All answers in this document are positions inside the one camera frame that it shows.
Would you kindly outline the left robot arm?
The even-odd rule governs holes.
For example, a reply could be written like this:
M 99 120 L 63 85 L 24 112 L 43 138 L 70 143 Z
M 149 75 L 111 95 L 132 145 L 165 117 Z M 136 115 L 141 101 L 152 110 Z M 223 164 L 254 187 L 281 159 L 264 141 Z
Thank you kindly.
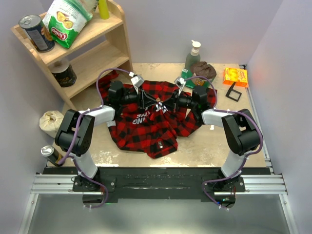
M 157 104 L 157 100 L 146 93 L 142 85 L 143 82 L 138 81 L 131 88 L 125 88 L 121 81 L 114 81 L 109 86 L 107 99 L 99 107 L 85 111 L 66 111 L 55 138 L 55 144 L 66 154 L 57 161 L 57 165 L 64 164 L 70 158 L 78 171 L 78 177 L 89 191 L 105 189 L 99 178 L 98 167 L 89 152 L 94 127 L 113 121 L 128 104 L 137 104 L 141 109 Z

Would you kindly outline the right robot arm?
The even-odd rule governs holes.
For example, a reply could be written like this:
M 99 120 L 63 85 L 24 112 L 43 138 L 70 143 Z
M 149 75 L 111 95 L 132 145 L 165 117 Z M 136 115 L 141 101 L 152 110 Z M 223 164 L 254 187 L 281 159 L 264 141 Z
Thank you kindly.
M 216 189 L 229 191 L 238 181 L 243 166 L 250 155 L 257 154 L 263 146 L 263 135 L 248 109 L 239 111 L 219 110 L 216 101 L 209 100 L 209 92 L 217 98 L 216 90 L 195 86 L 191 96 L 183 96 L 174 91 L 163 106 L 170 111 L 187 108 L 200 124 L 214 125 L 224 129 L 230 148 L 226 161 L 219 169 L 217 179 L 208 180 Z

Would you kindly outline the red black plaid shirt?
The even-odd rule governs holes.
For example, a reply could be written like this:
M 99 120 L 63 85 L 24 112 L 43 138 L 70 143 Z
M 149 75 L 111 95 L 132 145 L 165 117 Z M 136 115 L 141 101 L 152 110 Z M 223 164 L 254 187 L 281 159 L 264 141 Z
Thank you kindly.
M 99 90 L 108 102 L 108 90 L 112 81 L 101 78 Z M 166 81 L 145 81 L 143 89 L 155 99 L 165 101 L 177 90 L 177 86 Z M 176 112 L 157 107 L 140 109 L 136 103 L 124 105 L 119 116 L 108 122 L 112 140 L 125 151 L 145 152 L 151 158 L 159 158 L 178 149 L 177 137 L 188 137 L 202 125 L 186 108 Z

